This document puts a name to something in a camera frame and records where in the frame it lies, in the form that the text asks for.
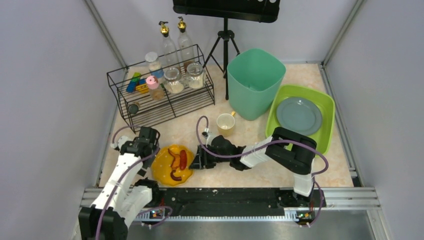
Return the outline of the pink lid spice jar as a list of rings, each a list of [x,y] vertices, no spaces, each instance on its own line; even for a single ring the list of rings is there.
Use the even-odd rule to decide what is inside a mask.
[[[153,100],[159,101],[164,98],[165,96],[164,89],[162,88],[161,84],[159,83],[158,79],[155,76],[153,75],[148,76],[145,79],[145,82],[148,87],[149,94]]]

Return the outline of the black lid spice jar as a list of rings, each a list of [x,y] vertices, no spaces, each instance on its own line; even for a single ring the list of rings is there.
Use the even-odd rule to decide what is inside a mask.
[[[128,110],[128,112],[131,114],[131,115],[135,115],[135,114],[137,114],[138,112],[139,112],[139,110],[140,110],[140,105],[138,104],[138,103],[132,103],[132,104],[130,104],[129,106],[128,106],[128,108],[127,108],[127,110]]]

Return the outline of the oil bottle gold cap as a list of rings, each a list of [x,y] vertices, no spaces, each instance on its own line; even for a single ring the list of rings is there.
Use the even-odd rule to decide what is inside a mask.
[[[163,36],[162,50],[166,59],[166,65],[170,68],[177,68],[178,70],[181,70],[177,48],[170,37],[170,30],[167,26],[168,23],[168,21],[159,21],[158,23],[160,25],[160,33]]]
[[[194,47],[192,39],[187,33],[187,25],[184,22],[183,17],[179,16],[178,19],[179,22],[177,27],[179,30],[179,36],[177,42],[180,48],[180,55],[183,61],[184,69],[187,70],[187,67],[195,61]]]

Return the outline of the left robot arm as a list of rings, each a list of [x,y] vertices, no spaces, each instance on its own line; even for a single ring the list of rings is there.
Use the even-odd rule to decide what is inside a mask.
[[[131,187],[142,168],[147,168],[160,150],[160,133],[152,127],[139,126],[138,136],[117,137],[111,147],[119,152],[117,163],[103,189],[90,206],[78,214],[83,240],[125,240],[132,222],[152,201],[150,187]]]

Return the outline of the grey-blue plate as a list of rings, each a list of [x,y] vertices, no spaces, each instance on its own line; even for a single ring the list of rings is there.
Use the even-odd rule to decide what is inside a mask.
[[[279,125],[301,135],[316,133],[323,124],[323,115],[316,104],[302,97],[288,97],[276,108]]]

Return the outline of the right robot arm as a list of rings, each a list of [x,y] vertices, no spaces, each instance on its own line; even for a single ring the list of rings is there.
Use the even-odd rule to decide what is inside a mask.
[[[293,173],[296,194],[311,195],[313,162],[318,153],[312,138],[283,127],[275,128],[270,137],[250,146],[236,146],[207,129],[201,136],[204,140],[197,147],[190,169],[212,169],[218,163],[228,162],[232,168],[244,171],[274,161]]]

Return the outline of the yellow scalloped plate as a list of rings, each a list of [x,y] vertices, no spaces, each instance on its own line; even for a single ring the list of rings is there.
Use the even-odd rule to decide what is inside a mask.
[[[170,177],[170,173],[173,170],[171,168],[172,156],[168,153],[168,149],[171,149],[175,154],[180,155],[181,150],[185,150],[187,153],[187,166],[185,170],[176,169],[175,176],[181,176],[182,181],[174,181]],[[155,160],[151,165],[151,172],[153,178],[165,186],[175,187],[184,184],[193,174],[194,171],[189,169],[190,164],[194,160],[194,154],[184,145],[173,144],[161,149],[157,154]]]

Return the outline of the large clear glass jar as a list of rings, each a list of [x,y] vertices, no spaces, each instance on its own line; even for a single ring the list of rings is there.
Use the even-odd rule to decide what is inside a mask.
[[[164,71],[164,87],[171,94],[179,94],[184,90],[182,75],[177,67],[170,67]]]

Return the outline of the blue label jar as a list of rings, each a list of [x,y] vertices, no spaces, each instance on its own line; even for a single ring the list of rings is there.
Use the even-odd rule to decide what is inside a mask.
[[[147,62],[151,75],[162,83],[164,81],[164,70],[158,54],[154,51],[148,52],[145,55],[145,61]]]

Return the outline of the cream yellow mug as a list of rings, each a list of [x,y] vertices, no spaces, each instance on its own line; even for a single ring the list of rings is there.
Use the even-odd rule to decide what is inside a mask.
[[[217,129],[220,135],[223,137],[229,137],[235,129],[235,115],[236,112],[222,113],[216,119]]]

